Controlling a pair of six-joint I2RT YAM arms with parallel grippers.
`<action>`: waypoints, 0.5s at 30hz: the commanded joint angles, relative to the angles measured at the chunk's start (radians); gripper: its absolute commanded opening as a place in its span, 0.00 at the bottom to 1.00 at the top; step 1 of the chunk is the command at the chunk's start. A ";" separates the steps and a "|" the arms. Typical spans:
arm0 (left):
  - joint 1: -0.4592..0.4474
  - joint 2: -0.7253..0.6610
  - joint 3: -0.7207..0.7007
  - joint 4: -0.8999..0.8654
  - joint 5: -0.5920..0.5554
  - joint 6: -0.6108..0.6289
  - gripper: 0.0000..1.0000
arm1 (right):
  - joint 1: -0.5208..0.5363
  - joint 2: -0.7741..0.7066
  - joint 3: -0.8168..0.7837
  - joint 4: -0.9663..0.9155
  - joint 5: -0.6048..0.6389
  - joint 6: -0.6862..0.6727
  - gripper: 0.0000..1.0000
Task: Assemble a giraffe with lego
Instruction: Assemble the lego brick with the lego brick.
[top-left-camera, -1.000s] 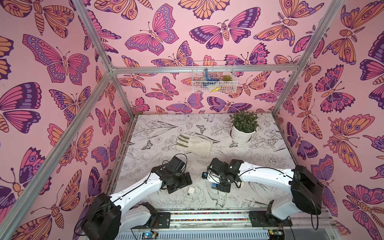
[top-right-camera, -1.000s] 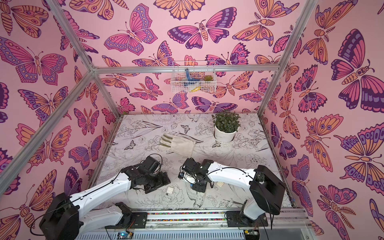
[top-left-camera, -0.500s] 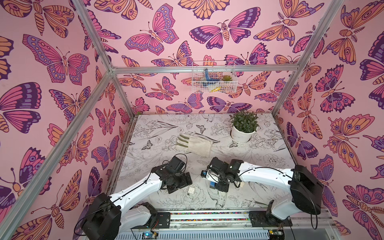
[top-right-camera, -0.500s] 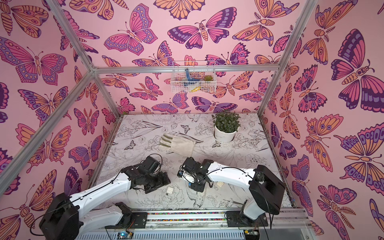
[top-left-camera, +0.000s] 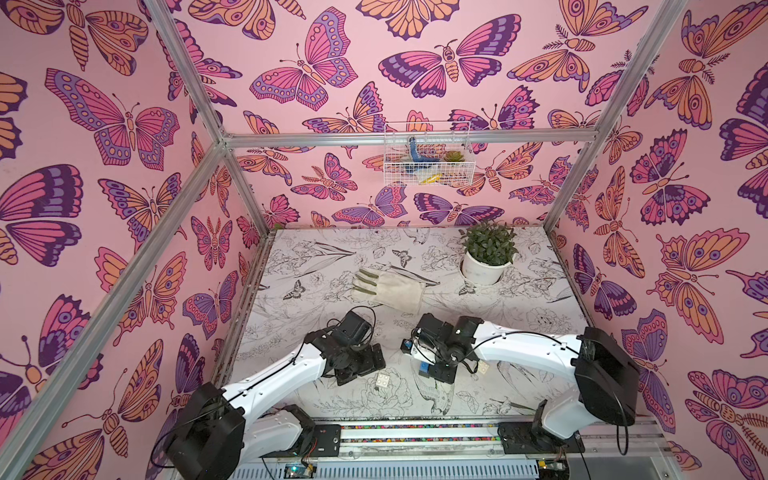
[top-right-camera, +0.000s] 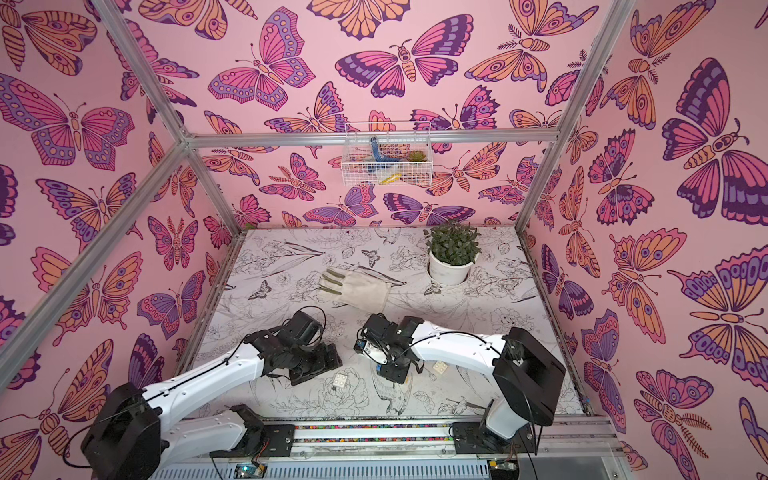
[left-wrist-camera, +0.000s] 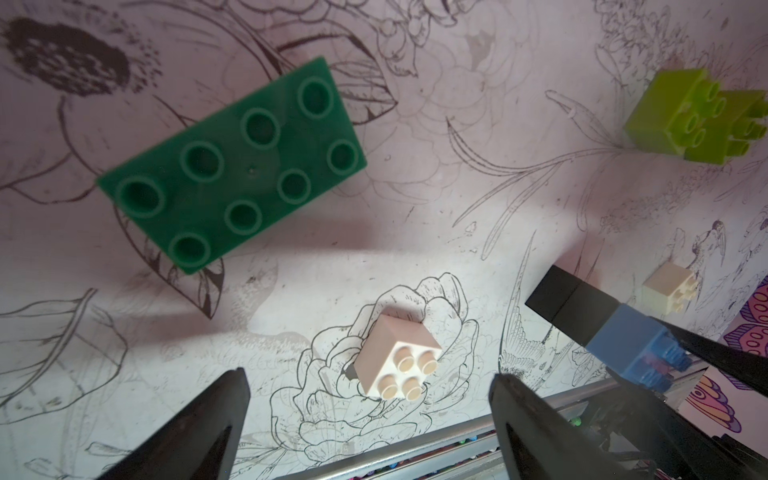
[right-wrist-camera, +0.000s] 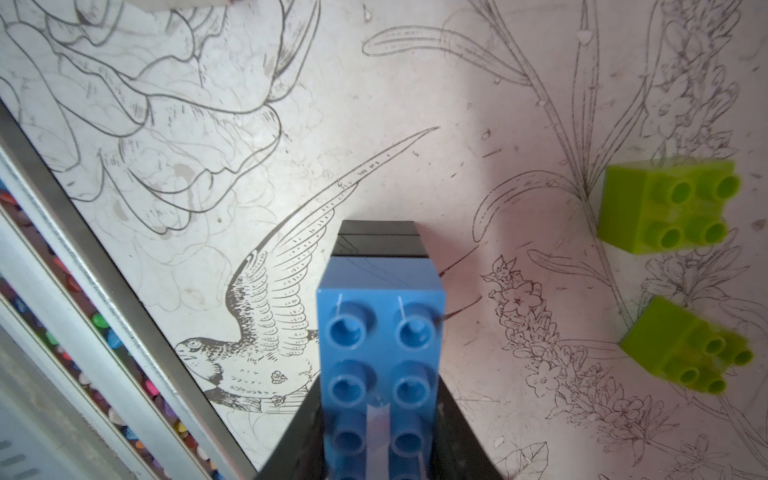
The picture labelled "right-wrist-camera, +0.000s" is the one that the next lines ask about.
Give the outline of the lime green lego brick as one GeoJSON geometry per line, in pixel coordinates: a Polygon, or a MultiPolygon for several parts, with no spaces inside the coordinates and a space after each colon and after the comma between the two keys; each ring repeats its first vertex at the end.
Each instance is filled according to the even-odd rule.
{"type": "Polygon", "coordinates": [[[727,159],[659,167],[651,161],[605,170],[597,236],[634,255],[708,247],[728,234],[723,217],[741,179],[727,159]]]}
{"type": "Polygon", "coordinates": [[[710,395],[726,390],[726,370],[754,358],[744,336],[660,296],[651,299],[619,347],[649,374],[710,395]]]}

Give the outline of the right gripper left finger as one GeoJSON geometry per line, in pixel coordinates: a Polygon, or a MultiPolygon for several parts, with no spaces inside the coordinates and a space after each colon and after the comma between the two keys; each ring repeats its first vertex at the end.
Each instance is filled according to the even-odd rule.
{"type": "Polygon", "coordinates": [[[326,479],[323,437],[321,382],[317,378],[256,479],[326,479]]]}

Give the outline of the blue lego brick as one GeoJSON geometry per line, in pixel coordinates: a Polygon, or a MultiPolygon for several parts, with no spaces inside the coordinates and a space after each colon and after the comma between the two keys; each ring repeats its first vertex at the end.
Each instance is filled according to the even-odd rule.
{"type": "Polygon", "coordinates": [[[332,257],[316,300],[329,478],[426,478],[446,305],[433,262],[332,257]]]}

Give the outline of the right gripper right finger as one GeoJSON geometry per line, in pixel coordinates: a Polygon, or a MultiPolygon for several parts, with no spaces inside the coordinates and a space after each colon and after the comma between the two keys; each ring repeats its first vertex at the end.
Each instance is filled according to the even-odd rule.
{"type": "Polygon", "coordinates": [[[502,480],[442,378],[438,381],[430,478],[502,480]]]}

